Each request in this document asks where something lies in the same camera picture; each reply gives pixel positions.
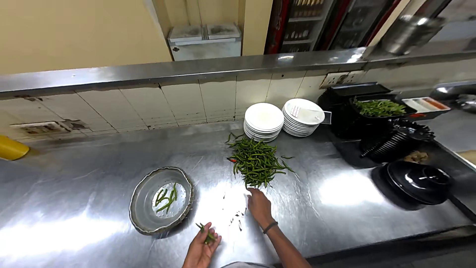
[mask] forearm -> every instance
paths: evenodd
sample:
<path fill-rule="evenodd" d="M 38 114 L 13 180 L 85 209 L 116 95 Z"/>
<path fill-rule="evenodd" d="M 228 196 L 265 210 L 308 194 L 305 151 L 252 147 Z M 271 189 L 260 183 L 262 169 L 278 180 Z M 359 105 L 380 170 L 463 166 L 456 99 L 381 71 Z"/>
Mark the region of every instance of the forearm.
<path fill-rule="evenodd" d="M 278 226 L 272 227 L 267 235 L 285 268 L 310 268 L 309 263 L 294 247 Z"/>

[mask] hand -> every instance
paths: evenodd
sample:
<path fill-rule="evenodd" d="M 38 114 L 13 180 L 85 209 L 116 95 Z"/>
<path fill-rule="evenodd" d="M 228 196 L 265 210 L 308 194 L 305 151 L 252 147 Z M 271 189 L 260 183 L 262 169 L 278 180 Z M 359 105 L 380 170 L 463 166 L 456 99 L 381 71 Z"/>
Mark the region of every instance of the hand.
<path fill-rule="evenodd" d="M 221 236 L 215 233 L 215 230 L 210 229 L 210 226 L 211 222 L 205 224 L 203 233 L 198 231 L 190 243 L 182 268 L 207 268 L 209 266 L 211 257 L 221 241 Z M 204 244 L 208 230 L 215 237 L 215 241 Z"/>
<path fill-rule="evenodd" d="M 258 222 L 261 229 L 265 229 L 271 223 L 275 222 L 271 216 L 271 202 L 266 198 L 265 194 L 258 189 L 248 188 L 251 195 L 248 196 L 248 209 Z"/>

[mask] green leafy vegetables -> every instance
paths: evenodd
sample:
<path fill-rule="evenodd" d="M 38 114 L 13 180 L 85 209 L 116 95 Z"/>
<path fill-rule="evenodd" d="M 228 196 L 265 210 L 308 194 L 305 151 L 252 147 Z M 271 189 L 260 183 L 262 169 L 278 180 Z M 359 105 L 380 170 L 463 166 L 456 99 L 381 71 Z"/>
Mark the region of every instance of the green leafy vegetables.
<path fill-rule="evenodd" d="M 230 141 L 231 135 L 234 137 L 234 141 Z M 229 148 L 233 148 L 233 155 L 228 158 L 233 165 L 233 174 L 236 176 L 238 171 L 244 176 L 245 186 L 248 187 L 260 187 L 264 185 L 267 187 L 269 182 L 274 179 L 275 174 L 286 174 L 281 171 L 284 169 L 294 172 L 285 162 L 281 159 L 279 163 L 278 159 L 274 156 L 277 147 L 269 146 L 266 143 L 248 139 L 242 135 L 236 136 L 231 133 L 228 136 L 226 144 L 230 145 Z M 292 157 L 282 156 L 282 158 L 290 159 Z"/>
<path fill-rule="evenodd" d="M 174 183 L 174 188 L 172 189 L 172 191 L 170 192 L 170 195 L 168 197 L 166 197 L 165 195 L 167 194 L 167 189 L 165 189 L 165 192 L 164 194 L 161 196 L 160 194 L 162 194 L 162 192 L 164 191 L 164 189 L 162 189 L 159 194 L 157 195 L 157 198 L 155 199 L 155 206 L 157 206 L 160 202 L 162 202 L 163 200 L 165 199 L 168 199 L 169 202 L 167 204 L 165 204 L 163 207 L 159 208 L 155 213 L 159 212 L 159 211 L 162 211 L 164 209 L 167 209 L 165 211 L 165 213 L 168 213 L 169 212 L 169 209 L 170 209 L 170 205 L 174 202 L 174 201 L 177 201 L 177 189 L 175 188 L 175 186 L 177 185 L 177 183 Z"/>
<path fill-rule="evenodd" d="M 354 99 L 354 104 L 360 109 L 361 115 L 384 117 L 406 114 L 405 106 L 390 100 L 372 100 L 361 102 Z"/>
<path fill-rule="evenodd" d="M 203 233 L 203 232 L 205 231 L 204 226 L 203 226 L 202 223 L 200 223 L 200 225 L 198 225 L 198 224 L 196 223 L 196 225 L 200 228 L 200 232 L 201 232 L 201 233 Z M 210 243 L 210 242 L 212 242 L 212 241 L 215 241 L 215 237 L 209 232 L 209 233 L 207 234 L 207 238 L 205 238 L 204 244 L 208 244 L 208 243 Z"/>

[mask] electrical socket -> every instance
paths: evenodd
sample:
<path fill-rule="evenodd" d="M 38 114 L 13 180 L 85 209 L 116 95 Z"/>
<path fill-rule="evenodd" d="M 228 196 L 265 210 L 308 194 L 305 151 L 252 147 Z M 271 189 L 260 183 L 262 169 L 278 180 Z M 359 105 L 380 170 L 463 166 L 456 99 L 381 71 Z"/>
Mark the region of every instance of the electrical socket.
<path fill-rule="evenodd" d="M 330 87 L 337 84 L 342 84 L 346 79 L 349 72 L 331 72 L 326 75 L 324 81 L 322 81 L 321 87 Z"/>
<path fill-rule="evenodd" d="M 360 79 L 364 76 L 366 71 L 360 70 L 360 71 L 351 71 L 348 73 L 347 77 L 342 80 L 342 84 L 348 84 L 348 83 L 356 83 L 359 82 Z"/>

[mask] black wristband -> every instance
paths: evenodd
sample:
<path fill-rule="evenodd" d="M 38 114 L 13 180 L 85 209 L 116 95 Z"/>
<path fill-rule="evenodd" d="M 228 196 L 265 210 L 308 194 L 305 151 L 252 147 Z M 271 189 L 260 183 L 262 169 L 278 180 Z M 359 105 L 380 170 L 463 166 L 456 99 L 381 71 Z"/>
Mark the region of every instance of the black wristband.
<path fill-rule="evenodd" d="M 274 225 L 278 225 L 278 222 L 275 221 L 271 223 L 270 225 L 268 225 L 268 227 L 266 227 L 266 229 L 263 231 L 263 234 L 266 234 Z"/>

